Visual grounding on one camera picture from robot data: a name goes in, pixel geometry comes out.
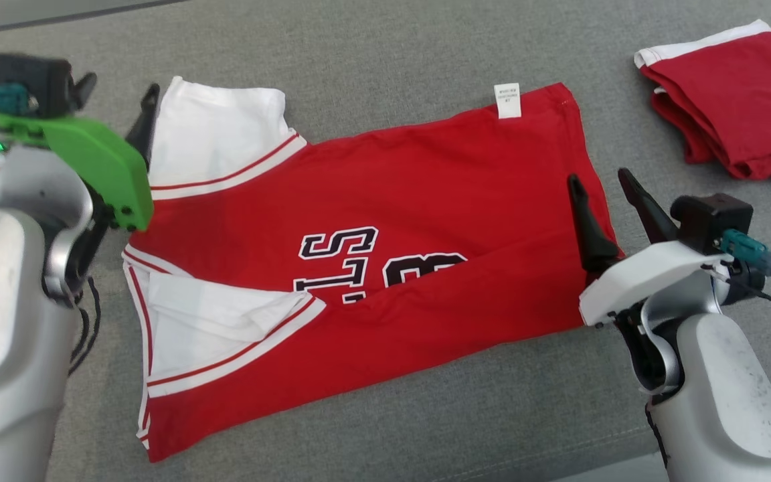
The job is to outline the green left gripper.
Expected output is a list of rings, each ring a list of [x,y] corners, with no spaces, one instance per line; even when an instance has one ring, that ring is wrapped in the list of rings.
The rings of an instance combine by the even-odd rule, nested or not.
[[[80,112],[97,85],[88,72],[70,77],[70,112]],[[0,114],[0,129],[15,143],[2,165],[51,181],[56,171],[70,168],[77,177],[115,210],[121,228],[145,231],[154,205],[148,185],[152,144],[161,86],[152,83],[140,101],[141,111],[125,140],[108,125],[91,118],[24,118]]]

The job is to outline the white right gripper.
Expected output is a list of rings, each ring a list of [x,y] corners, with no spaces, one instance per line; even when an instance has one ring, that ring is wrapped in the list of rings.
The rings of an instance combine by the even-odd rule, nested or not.
[[[618,244],[606,237],[590,205],[590,196],[575,173],[567,178],[570,211],[582,268],[603,272],[580,295],[579,311],[586,326],[611,320],[611,313],[673,286],[701,266],[729,260],[726,253],[703,255],[677,239],[677,226],[655,198],[627,168],[617,171],[627,202],[638,213],[651,246],[623,259]]]

